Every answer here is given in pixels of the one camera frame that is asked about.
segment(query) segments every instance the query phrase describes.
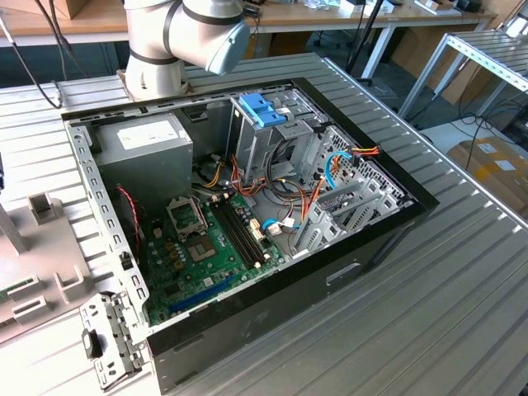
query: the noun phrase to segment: blue pci express slot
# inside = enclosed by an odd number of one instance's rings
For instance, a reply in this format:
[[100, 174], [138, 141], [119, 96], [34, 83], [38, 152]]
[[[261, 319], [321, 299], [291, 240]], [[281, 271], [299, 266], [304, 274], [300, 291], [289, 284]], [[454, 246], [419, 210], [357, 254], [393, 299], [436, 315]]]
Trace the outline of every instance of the blue pci express slot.
[[168, 307], [168, 310], [171, 312], [171, 314], [175, 314], [176, 312], [183, 311], [191, 307], [192, 305], [198, 304], [201, 301], [212, 297], [213, 295], [217, 295], [220, 291], [223, 291], [228, 288], [229, 282], [232, 281], [233, 278], [234, 275], [228, 276], [220, 283], [211, 286], [209, 289], [202, 290], [200, 293], [197, 293], [192, 297], [189, 297], [188, 299], [184, 299], [179, 303], [171, 305], [170, 307]]

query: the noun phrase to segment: cardboard box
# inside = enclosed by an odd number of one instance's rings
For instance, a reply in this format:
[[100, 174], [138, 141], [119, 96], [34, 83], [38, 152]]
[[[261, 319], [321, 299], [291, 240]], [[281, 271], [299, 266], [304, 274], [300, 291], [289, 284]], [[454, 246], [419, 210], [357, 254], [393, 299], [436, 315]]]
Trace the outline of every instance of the cardboard box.
[[[49, 0], [40, 0], [48, 14], [50, 14]], [[58, 19], [73, 19], [88, 0], [54, 0], [55, 11]], [[40, 9], [35, 4], [34, 0], [0, 0], [0, 8], [11, 8], [24, 12], [31, 12], [33, 14], [41, 14]]]
[[[468, 162], [471, 141], [457, 144], [448, 156], [461, 167]], [[528, 219], [528, 160], [498, 137], [475, 140], [468, 172], [499, 200]]]
[[434, 11], [446, 11], [453, 8], [449, 0], [420, 0], [420, 3]]

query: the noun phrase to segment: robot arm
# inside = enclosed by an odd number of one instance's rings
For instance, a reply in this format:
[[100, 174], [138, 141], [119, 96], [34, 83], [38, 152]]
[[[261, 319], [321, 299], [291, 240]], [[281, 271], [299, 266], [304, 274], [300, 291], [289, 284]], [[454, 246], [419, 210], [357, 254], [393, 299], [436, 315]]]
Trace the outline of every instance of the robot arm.
[[183, 60], [229, 73], [243, 57], [249, 28], [239, 0], [126, 0], [130, 59], [126, 86], [138, 100], [185, 92]]

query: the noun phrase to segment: workbench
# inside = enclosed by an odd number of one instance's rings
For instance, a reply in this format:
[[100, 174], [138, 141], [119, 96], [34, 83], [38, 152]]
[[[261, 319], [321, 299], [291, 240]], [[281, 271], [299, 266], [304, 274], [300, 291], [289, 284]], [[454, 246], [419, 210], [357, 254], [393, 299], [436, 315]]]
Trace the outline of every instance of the workbench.
[[[41, 15], [10, 9], [4, 11], [6, 24], [19, 45], [55, 44], [51, 30]], [[265, 35], [291, 31], [356, 29], [360, 15], [359, 12], [352, 13], [340, 7], [331, 7], [328, 11], [313, 11], [301, 2], [293, 5], [265, 3], [261, 6], [258, 33]], [[474, 30], [482, 31], [494, 17], [495, 14], [488, 11], [479, 14], [463, 12], [459, 16], [436, 16], [416, 6], [413, 0], [405, 0], [405, 4], [396, 7], [394, 12], [380, 14], [376, 18], [373, 27], [381, 28], [382, 31], [361, 76], [373, 76], [397, 27], [476, 25]], [[362, 26], [367, 19], [367, 16], [363, 18]], [[91, 0], [72, 21], [59, 22], [71, 43], [128, 40], [126, 15], [120, 0]], [[252, 32], [257, 31], [255, 20], [247, 18], [246, 23], [252, 27]], [[9, 43], [0, 32], [0, 47], [3, 46], [9, 46]]]
[[517, 88], [521, 93], [526, 93], [528, 90], [528, 54], [526, 53], [528, 45], [524, 40], [512, 39], [501, 30], [446, 33], [402, 104], [398, 113], [402, 118], [410, 112], [426, 80], [434, 72], [448, 47], [458, 51], [458, 55], [436, 88], [436, 93], [441, 93], [443, 88], [450, 83], [466, 58], [473, 60], [502, 80], [477, 111], [477, 116], [481, 116], [492, 105], [508, 84]]
[[[440, 201], [369, 274], [181, 385], [177, 395], [517, 395], [528, 379], [528, 225], [328, 59], [243, 61], [198, 92], [305, 77]], [[66, 111], [129, 101], [117, 77], [60, 84]], [[52, 93], [51, 85], [46, 86]], [[34, 87], [0, 91], [6, 209], [64, 203], [99, 290], [114, 281], [59, 111]], [[74, 310], [0, 346], [6, 394], [97, 395]], [[114, 394], [158, 394], [145, 368]]]

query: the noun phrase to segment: slotted aluminum surface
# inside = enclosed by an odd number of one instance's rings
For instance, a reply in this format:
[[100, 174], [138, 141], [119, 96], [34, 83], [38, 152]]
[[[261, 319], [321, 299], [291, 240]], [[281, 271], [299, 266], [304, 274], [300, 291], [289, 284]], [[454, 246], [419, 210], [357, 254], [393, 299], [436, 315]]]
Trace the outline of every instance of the slotted aluminum surface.
[[[526, 225], [461, 176], [396, 115], [314, 54], [248, 60], [199, 91], [306, 77], [440, 201], [369, 275], [277, 328], [174, 394], [515, 395], [528, 379]], [[117, 78], [61, 84], [75, 110], [126, 103]], [[33, 87], [0, 91], [0, 151], [11, 209], [50, 191], [65, 206], [92, 274], [107, 277], [102, 240], [59, 113]], [[111, 282], [100, 282], [104, 289]], [[0, 346], [2, 390], [99, 394], [75, 311]], [[145, 370], [116, 391], [158, 394]]]
[[449, 34], [447, 44], [517, 89], [528, 89], [528, 42], [502, 31]]

